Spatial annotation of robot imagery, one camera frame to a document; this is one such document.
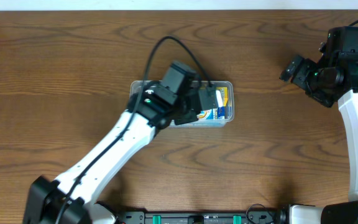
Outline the yellow Woods box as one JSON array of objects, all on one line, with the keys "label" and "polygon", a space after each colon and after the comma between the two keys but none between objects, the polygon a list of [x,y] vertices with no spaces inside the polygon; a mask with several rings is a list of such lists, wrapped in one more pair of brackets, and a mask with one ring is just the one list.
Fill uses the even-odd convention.
[{"label": "yellow Woods box", "polygon": [[217,87],[217,89],[221,93],[223,106],[226,106],[227,103],[228,103],[228,90],[227,90],[227,87]]}]

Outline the blue Kool Fever box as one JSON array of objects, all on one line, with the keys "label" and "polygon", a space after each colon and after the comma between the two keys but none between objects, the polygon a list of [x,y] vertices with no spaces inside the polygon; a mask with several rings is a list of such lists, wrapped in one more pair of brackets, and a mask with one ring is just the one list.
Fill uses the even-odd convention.
[{"label": "blue Kool Fever box", "polygon": [[215,120],[215,119],[225,119],[225,107],[214,108],[210,110],[201,111],[197,115],[199,120]]}]

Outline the white blue toothpaste box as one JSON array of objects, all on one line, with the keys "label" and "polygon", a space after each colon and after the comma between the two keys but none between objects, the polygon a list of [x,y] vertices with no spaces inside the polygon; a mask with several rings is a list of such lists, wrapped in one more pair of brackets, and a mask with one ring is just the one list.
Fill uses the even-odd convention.
[{"label": "white blue toothpaste box", "polygon": [[223,107],[223,99],[222,99],[222,95],[221,92],[219,90],[215,90],[215,94],[216,94],[216,103],[217,103],[217,107]]}]

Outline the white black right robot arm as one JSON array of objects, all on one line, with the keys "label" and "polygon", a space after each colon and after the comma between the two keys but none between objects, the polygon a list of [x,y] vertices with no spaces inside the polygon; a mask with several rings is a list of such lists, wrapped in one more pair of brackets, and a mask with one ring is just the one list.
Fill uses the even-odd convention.
[{"label": "white black right robot arm", "polygon": [[274,223],[358,223],[358,27],[330,29],[320,52],[318,62],[297,55],[280,79],[327,108],[338,105],[348,147],[349,200],[323,208],[289,205],[277,212]]}]

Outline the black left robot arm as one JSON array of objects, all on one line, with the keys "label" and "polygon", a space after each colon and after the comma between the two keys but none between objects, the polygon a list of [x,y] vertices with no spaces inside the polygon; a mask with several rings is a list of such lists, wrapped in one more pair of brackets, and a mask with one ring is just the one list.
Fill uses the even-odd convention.
[{"label": "black left robot arm", "polygon": [[223,104],[211,82],[174,61],[162,80],[141,82],[112,130],[84,158],[53,181],[40,176],[32,183],[22,222],[116,223],[114,212],[98,199],[124,164],[159,131],[193,123],[202,111]]}]

